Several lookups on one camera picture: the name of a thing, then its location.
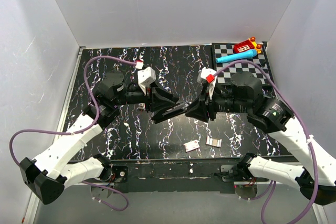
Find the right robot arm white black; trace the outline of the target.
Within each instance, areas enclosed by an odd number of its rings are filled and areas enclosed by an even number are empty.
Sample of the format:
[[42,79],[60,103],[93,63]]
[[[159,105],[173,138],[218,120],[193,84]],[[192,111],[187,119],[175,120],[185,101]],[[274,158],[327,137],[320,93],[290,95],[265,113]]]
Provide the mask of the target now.
[[335,158],[313,138],[307,139],[293,111],[282,101],[264,96],[261,81],[250,72],[236,73],[231,78],[231,91],[216,84],[215,70],[204,68],[197,77],[201,94],[190,105],[186,116],[208,122],[218,112],[245,113],[247,121],[283,145],[300,163],[299,166],[270,161],[253,153],[245,156],[226,177],[248,181],[265,178],[300,190],[310,199],[318,186],[315,204],[335,202]]

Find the black stapler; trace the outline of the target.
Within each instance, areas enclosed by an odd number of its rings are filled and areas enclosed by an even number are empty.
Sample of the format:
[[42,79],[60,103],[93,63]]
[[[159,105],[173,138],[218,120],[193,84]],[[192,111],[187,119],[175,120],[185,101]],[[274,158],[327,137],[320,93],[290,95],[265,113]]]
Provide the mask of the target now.
[[188,103],[183,103],[183,104],[178,104],[175,106],[172,111],[186,111],[188,110],[189,104]]

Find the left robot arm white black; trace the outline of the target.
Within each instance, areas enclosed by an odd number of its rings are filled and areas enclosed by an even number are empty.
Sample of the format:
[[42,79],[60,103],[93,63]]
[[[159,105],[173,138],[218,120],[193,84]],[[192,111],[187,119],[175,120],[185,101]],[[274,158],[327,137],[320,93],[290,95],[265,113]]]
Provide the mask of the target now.
[[26,157],[20,162],[24,183],[43,204],[54,202],[66,188],[87,179],[106,182],[116,178],[112,162],[102,154],[80,163],[69,161],[119,116],[121,105],[143,103],[154,123],[187,109],[178,96],[159,87],[152,68],[140,70],[138,77],[138,84],[127,85],[121,72],[108,72],[94,93],[97,105],[88,104],[58,141],[33,159]]

